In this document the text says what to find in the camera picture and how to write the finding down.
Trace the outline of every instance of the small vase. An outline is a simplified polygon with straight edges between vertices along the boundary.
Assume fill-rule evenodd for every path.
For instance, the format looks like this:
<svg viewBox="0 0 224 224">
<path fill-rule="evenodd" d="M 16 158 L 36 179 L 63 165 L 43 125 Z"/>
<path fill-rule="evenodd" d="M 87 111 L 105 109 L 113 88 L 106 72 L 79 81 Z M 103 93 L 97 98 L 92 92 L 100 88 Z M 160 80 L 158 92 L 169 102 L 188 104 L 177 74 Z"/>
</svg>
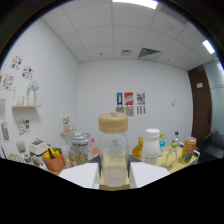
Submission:
<svg viewBox="0 0 224 224">
<path fill-rule="evenodd" d="M 69 124 L 65 124 L 64 130 L 65 130 L 65 132 L 69 132 Z"/>
<path fill-rule="evenodd" d="M 35 92 L 31 89 L 29 91 L 27 103 L 28 105 L 34 105 L 34 102 L 35 102 Z"/>
</svg>

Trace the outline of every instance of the yellow bottle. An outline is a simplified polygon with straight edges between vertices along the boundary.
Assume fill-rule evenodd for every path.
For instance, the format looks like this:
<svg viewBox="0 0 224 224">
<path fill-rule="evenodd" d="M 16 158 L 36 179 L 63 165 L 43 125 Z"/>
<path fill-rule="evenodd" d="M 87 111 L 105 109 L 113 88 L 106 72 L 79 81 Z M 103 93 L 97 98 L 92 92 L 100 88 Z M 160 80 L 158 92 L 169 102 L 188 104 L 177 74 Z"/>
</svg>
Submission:
<svg viewBox="0 0 224 224">
<path fill-rule="evenodd" d="M 134 149 L 132 150 L 132 155 L 134 157 L 136 157 L 137 159 L 142 158 L 142 147 L 143 147 L 143 138 L 139 137 L 138 138 L 138 145 L 134 147 Z"/>
</svg>

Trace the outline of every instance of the bottle cap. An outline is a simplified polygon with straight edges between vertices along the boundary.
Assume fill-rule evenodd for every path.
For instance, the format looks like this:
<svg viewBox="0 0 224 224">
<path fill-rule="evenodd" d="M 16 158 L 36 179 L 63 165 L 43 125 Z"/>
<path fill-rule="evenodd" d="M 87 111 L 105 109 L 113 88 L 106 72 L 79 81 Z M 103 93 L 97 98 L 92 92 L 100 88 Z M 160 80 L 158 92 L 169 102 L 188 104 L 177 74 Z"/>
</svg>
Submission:
<svg viewBox="0 0 224 224">
<path fill-rule="evenodd" d="M 148 137 L 159 137 L 160 136 L 160 130 L 159 129 L 147 129 L 146 130 L 146 136 Z"/>
<path fill-rule="evenodd" d="M 176 148 L 177 147 L 177 143 L 176 142 L 173 142 L 172 143 L 172 148 Z"/>
</svg>

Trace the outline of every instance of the lid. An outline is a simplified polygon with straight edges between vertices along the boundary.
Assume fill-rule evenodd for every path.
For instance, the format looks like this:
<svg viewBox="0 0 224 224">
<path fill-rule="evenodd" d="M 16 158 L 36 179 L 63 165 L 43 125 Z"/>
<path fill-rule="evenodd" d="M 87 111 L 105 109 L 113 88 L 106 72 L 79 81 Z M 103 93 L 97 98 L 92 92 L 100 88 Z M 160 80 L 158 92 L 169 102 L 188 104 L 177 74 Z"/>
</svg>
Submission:
<svg viewBox="0 0 224 224">
<path fill-rule="evenodd" d="M 159 137 L 160 136 L 160 130 L 159 129 L 147 129 L 146 130 L 146 136 L 147 137 Z"/>
<path fill-rule="evenodd" d="M 72 134 L 72 139 L 74 140 L 85 140 L 88 138 L 90 138 L 90 134 L 88 133 L 77 132 Z"/>
<path fill-rule="evenodd" d="M 99 129 L 105 133 L 121 133 L 128 129 L 128 116 L 124 113 L 105 113 L 98 118 Z"/>
<path fill-rule="evenodd" d="M 194 138 L 194 137 L 187 137 L 187 138 L 186 138 L 186 141 L 187 141 L 187 142 L 196 142 L 197 139 Z"/>
<path fill-rule="evenodd" d="M 177 147 L 177 143 L 176 142 L 173 142 L 172 143 L 172 148 L 176 148 Z"/>
</svg>

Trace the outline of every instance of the can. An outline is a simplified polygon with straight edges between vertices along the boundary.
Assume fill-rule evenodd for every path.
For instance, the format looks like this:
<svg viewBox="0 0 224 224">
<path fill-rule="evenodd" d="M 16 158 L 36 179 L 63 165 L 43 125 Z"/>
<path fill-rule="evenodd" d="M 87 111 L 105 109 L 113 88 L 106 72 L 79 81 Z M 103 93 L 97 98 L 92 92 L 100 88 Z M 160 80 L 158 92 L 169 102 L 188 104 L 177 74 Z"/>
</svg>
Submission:
<svg viewBox="0 0 224 224">
<path fill-rule="evenodd" d="M 187 137 L 184 142 L 183 151 L 180 157 L 180 162 L 187 164 L 190 162 L 191 157 L 196 147 L 197 139 L 194 137 Z"/>
<path fill-rule="evenodd" d="M 73 158 L 71 160 L 75 160 L 77 165 L 85 164 L 89 161 L 88 151 L 89 151 L 89 141 L 90 134 L 88 133 L 74 133 L 71 136 L 72 150 L 73 150 Z"/>
</svg>

